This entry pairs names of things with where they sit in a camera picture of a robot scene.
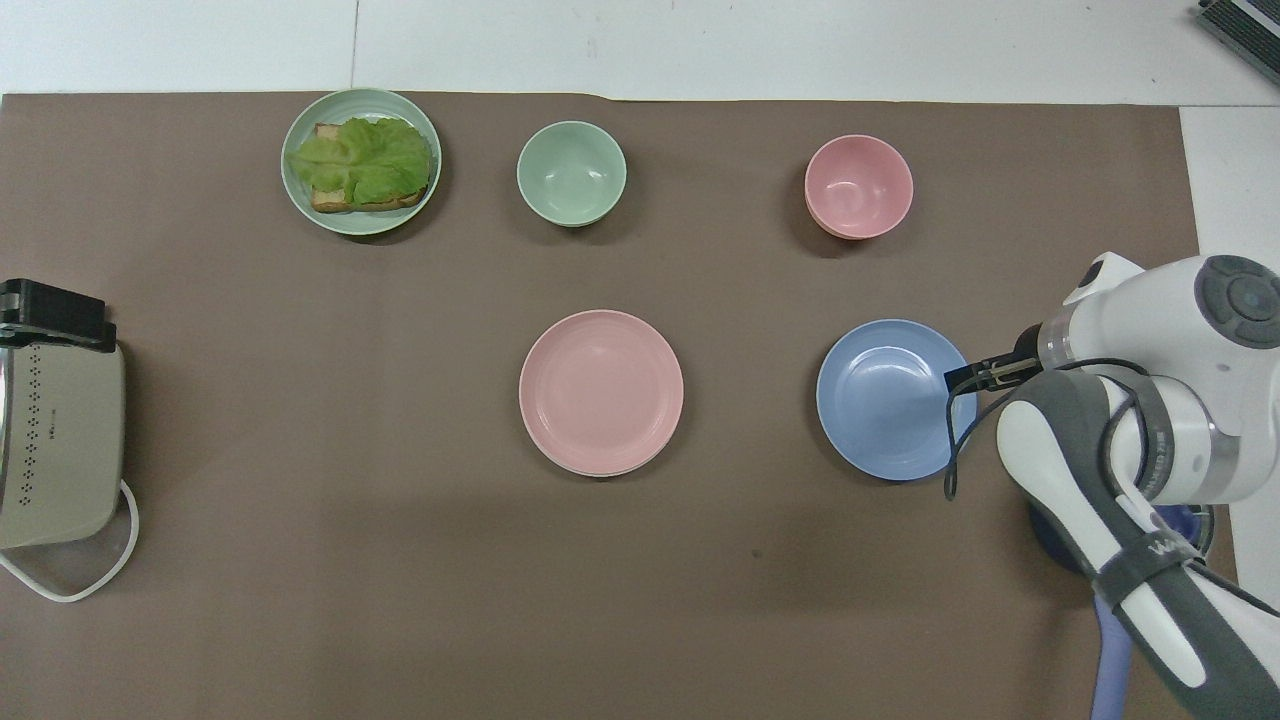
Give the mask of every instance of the lettuce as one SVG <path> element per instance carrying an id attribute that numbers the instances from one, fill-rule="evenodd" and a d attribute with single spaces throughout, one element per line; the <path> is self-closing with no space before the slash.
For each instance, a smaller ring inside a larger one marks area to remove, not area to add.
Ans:
<path id="1" fill-rule="evenodd" d="M 311 137 L 287 159 L 302 182 L 321 192 L 342 190 L 352 205 L 413 195 L 431 169 L 422 136 L 399 118 L 352 118 L 338 128 L 338 140 Z"/>

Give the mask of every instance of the bread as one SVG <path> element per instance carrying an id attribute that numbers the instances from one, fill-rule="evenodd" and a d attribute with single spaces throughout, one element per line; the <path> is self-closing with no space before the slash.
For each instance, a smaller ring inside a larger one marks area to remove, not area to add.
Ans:
<path id="1" fill-rule="evenodd" d="M 338 127 L 329 123 L 316 123 L 316 137 L 323 137 L 326 140 L 338 140 Z M 385 202 L 365 202 L 364 205 L 351 205 L 347 202 L 347 193 L 344 190 L 338 188 L 329 192 L 321 192 L 316 188 L 311 188 L 311 208 L 317 213 L 375 213 L 378 210 L 398 210 L 401 208 L 412 208 L 422 200 L 422 195 L 426 193 L 426 188 L 421 188 L 413 195 L 406 195 L 402 197 L 392 197 Z"/>

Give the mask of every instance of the white surface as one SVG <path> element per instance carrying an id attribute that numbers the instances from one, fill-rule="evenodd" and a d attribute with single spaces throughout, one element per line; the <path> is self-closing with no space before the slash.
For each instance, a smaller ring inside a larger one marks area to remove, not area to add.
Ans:
<path id="1" fill-rule="evenodd" d="M 1280 272 L 1280 108 L 1184 108 L 1183 142 L 1203 252 Z M 1280 607 L 1280 483 L 1231 505 L 1240 584 Z"/>
<path id="2" fill-rule="evenodd" d="M 1201 247 L 1280 268 L 1280 87 L 1193 0 L 0 0 L 0 94 L 577 91 L 1185 108 Z M 1233 506 L 1280 605 L 1280 486 Z"/>
<path id="3" fill-rule="evenodd" d="M 361 0 L 356 85 L 625 99 L 1274 105 L 1194 1 Z"/>
<path id="4" fill-rule="evenodd" d="M 353 0 L 0 0 L 0 92 L 338 88 Z"/>

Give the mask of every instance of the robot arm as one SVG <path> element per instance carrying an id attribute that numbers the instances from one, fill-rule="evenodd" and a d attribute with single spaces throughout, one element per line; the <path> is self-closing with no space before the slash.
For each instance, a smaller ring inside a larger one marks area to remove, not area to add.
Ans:
<path id="1" fill-rule="evenodd" d="M 1143 270 L 1107 252 L 1014 352 L 947 383 L 1016 387 L 1005 468 L 1183 705 L 1280 719 L 1280 616 L 1151 505 L 1230 502 L 1280 474 L 1280 278 L 1230 255 Z"/>
<path id="2" fill-rule="evenodd" d="M 1169 470 L 1161 454 L 1184 439 L 1143 442 L 1140 416 L 1174 407 L 1176 418 L 1187 395 L 1111 368 L 1043 372 L 1002 410 L 1000 456 L 1188 710 L 1280 719 L 1280 618 L 1196 562 L 1138 491 L 1143 474 Z M 1193 427 L 1166 427 L 1179 425 Z"/>

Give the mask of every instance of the plate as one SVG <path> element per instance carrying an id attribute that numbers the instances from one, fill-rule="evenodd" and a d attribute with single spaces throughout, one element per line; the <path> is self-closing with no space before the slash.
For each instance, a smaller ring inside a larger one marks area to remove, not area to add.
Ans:
<path id="1" fill-rule="evenodd" d="M 426 182 L 426 193 L 417 205 L 378 213 L 317 213 L 311 208 L 311 186 L 302 182 L 293 172 L 285 155 L 315 135 L 316 123 L 342 124 L 351 118 L 366 118 L 374 122 L 379 118 L 399 118 L 413 126 L 422 136 L 431 152 L 431 176 Z M 417 105 L 387 90 L 357 87 L 325 95 L 293 120 L 288 135 L 284 136 L 284 146 L 280 147 L 280 179 L 284 181 L 284 191 L 289 195 L 289 200 L 312 223 L 342 234 L 375 234 L 407 223 L 426 205 L 439 184 L 442 159 L 440 136 Z"/>
<path id="2" fill-rule="evenodd" d="M 943 374 L 966 365 L 951 341 L 911 320 L 876 320 L 840 338 L 818 372 L 818 418 L 831 445 L 859 470 L 886 480 L 924 478 L 950 459 Z M 956 434 L 978 398 L 956 398 Z"/>
<path id="3" fill-rule="evenodd" d="M 520 415 L 566 470 L 608 478 L 666 447 L 685 402 L 671 345 L 644 320 L 588 310 L 547 329 L 520 372 Z"/>

